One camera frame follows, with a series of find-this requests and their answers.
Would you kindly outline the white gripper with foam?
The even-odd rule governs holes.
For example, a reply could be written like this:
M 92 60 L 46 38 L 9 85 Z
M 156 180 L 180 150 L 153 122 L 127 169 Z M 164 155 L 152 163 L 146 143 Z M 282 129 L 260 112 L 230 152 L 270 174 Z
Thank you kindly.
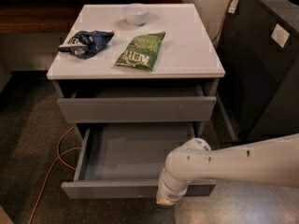
M 156 203 L 163 206 L 171 206 L 178 202 L 185 194 L 185 190 L 182 192 L 173 192 L 159 189 L 156 194 Z

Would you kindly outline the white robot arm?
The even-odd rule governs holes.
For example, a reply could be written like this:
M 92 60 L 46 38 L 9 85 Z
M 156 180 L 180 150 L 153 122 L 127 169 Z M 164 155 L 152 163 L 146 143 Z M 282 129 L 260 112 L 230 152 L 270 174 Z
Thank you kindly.
M 299 187 L 299 135 L 213 150 L 193 138 L 172 150 L 160 173 L 156 203 L 173 205 L 200 179 Z

